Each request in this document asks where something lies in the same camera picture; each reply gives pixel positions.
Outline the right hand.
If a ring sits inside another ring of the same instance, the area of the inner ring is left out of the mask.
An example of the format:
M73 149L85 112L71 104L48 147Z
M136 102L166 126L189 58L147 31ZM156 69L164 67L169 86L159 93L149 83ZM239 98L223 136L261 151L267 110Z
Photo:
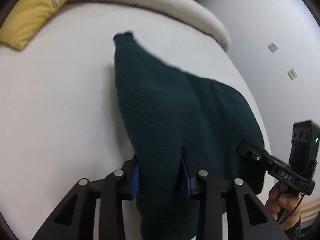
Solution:
M268 201L265 206L275 220L278 219L281 208L286 209L289 217L280 226L283 230L289 230L300 221L302 207L299 202L301 198L301 195L280 194L279 185L275 184L269 191Z

